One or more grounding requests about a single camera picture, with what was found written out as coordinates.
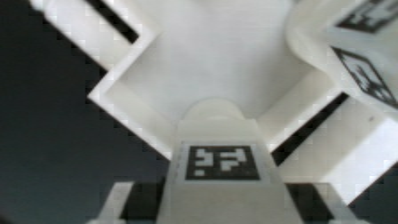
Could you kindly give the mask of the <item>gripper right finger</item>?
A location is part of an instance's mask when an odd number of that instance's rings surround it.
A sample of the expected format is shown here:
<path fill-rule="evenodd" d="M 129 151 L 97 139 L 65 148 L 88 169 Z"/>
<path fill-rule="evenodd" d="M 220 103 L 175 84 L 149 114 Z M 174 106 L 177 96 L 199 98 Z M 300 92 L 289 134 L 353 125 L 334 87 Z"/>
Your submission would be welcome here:
<path fill-rule="evenodd" d="M 303 224 L 367 224 L 328 183 L 287 183 L 286 187 Z"/>

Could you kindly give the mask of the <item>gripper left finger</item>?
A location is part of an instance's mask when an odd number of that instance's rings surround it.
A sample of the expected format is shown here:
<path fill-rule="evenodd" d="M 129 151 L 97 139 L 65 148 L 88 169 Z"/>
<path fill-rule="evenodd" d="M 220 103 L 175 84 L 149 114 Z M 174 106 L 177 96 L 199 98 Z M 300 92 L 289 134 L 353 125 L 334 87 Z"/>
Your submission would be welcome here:
<path fill-rule="evenodd" d="M 120 215 L 131 188 L 131 182 L 117 182 L 113 184 L 97 217 L 87 221 L 87 224 L 126 224 L 126 220 L 120 218 Z"/>

